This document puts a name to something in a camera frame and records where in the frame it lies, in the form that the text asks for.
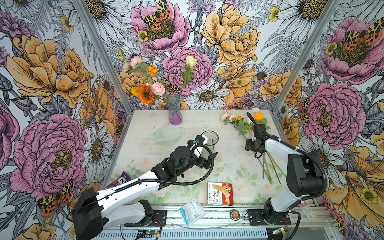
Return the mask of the pink carnation stem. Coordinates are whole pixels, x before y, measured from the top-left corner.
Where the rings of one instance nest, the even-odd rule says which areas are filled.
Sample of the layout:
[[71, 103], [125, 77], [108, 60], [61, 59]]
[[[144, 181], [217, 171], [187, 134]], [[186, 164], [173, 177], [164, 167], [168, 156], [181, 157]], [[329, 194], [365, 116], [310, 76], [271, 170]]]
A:
[[135, 56], [126, 62], [123, 66], [123, 72], [126, 74], [132, 73], [147, 73], [147, 64], [143, 61], [140, 56]]
[[253, 129], [253, 124], [249, 118], [243, 118], [236, 114], [229, 114], [227, 111], [222, 114], [221, 122], [225, 125], [231, 125], [238, 131], [239, 136], [243, 136], [245, 139], [248, 138], [248, 134], [250, 134]]

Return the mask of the clear ribbed glass vase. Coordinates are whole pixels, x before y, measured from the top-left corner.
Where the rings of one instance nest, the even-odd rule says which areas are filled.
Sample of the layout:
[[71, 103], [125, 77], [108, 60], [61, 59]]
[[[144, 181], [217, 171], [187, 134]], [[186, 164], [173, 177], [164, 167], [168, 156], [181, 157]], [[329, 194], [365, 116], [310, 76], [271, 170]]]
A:
[[202, 136], [205, 138], [205, 145], [208, 146], [212, 153], [215, 153], [215, 146], [219, 142], [219, 135], [214, 131], [207, 130], [202, 133]]

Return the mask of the blue purple glass vase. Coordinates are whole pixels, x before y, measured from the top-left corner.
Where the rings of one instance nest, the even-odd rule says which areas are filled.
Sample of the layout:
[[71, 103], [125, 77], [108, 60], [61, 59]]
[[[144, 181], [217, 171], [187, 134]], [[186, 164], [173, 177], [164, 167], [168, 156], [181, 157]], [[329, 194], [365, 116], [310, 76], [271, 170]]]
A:
[[169, 111], [169, 123], [173, 126], [178, 126], [183, 122], [183, 116], [180, 109], [180, 96], [171, 94], [165, 98], [165, 103]]

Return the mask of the orange gerbera flower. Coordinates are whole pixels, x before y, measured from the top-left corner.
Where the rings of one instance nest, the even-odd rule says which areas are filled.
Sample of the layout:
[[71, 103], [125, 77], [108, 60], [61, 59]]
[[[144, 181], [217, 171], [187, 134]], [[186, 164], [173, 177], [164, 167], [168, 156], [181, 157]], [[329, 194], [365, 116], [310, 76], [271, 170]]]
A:
[[139, 87], [139, 99], [141, 103], [145, 105], [150, 105], [156, 101], [151, 92], [151, 89], [146, 85], [141, 85]]

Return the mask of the pink rose flower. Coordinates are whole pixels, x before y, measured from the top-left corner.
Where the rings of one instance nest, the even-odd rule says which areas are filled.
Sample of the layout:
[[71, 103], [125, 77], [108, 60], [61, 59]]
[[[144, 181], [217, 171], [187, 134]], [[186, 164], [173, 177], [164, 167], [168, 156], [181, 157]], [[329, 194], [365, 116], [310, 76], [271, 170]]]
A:
[[150, 90], [155, 100], [163, 99], [164, 101], [169, 99], [169, 93], [166, 87], [161, 83], [154, 83], [150, 86]]

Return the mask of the yellow ranunculus stem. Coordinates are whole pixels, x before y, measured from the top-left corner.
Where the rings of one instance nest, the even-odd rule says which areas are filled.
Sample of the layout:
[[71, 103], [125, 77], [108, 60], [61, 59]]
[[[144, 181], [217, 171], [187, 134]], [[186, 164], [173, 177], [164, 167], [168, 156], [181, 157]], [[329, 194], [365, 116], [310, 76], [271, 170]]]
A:
[[152, 96], [156, 99], [158, 96], [153, 93], [152, 85], [155, 83], [155, 77], [157, 77], [158, 70], [155, 66], [147, 66], [144, 63], [137, 65], [136, 68], [131, 71], [144, 81], [144, 84], [150, 89]]

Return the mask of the cream white rose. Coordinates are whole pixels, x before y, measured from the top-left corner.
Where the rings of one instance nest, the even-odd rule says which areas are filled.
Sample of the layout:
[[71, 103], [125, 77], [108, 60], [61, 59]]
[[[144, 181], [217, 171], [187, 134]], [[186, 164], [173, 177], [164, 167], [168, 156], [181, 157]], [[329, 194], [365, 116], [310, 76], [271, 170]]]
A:
[[194, 78], [192, 71], [197, 65], [197, 59], [193, 56], [186, 57], [185, 71], [182, 74], [183, 77], [183, 88], [185, 88]]

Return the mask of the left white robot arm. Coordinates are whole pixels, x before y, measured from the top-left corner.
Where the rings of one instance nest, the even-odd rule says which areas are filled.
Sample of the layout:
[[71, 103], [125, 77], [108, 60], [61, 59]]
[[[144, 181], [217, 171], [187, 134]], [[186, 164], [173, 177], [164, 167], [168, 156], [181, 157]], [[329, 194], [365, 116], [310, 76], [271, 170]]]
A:
[[[141, 224], [149, 221], [153, 210], [148, 201], [140, 200], [128, 211], [119, 207], [147, 194], [155, 193], [170, 185], [189, 186], [205, 180], [213, 171], [216, 153], [205, 145], [179, 146], [168, 158], [163, 159], [144, 175], [110, 189], [84, 190], [71, 211], [76, 238], [91, 240], [103, 229], [125, 223]], [[179, 182], [177, 178], [190, 168], [203, 167], [208, 172], [198, 180]]]

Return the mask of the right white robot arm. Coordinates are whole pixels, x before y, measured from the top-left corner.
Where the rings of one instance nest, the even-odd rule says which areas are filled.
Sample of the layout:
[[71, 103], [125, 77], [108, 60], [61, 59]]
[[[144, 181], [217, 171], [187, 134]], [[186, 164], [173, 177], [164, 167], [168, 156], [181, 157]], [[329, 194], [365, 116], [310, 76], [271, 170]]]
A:
[[263, 125], [253, 126], [253, 135], [246, 140], [247, 151], [254, 152], [256, 158], [272, 153], [287, 164], [287, 186], [264, 205], [263, 219], [267, 224], [274, 224], [302, 202], [325, 192], [328, 176], [317, 154], [300, 150], [268, 134]]

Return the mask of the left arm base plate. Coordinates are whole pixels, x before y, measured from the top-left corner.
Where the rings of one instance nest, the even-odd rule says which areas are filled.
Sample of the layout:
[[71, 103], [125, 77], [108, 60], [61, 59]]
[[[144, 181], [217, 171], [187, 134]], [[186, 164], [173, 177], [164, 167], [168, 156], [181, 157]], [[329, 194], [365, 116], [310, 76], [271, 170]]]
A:
[[165, 227], [167, 223], [167, 214], [166, 210], [154, 210], [153, 215], [145, 216], [143, 220], [139, 223], [126, 223], [125, 227]]

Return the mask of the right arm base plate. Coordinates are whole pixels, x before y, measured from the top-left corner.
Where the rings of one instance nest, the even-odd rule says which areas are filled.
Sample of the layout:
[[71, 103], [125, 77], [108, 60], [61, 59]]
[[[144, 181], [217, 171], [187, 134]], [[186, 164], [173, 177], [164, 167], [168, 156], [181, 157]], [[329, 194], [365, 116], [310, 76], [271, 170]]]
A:
[[275, 226], [275, 225], [291, 225], [288, 212], [266, 212], [262, 209], [247, 210], [244, 219], [249, 221], [251, 226]]

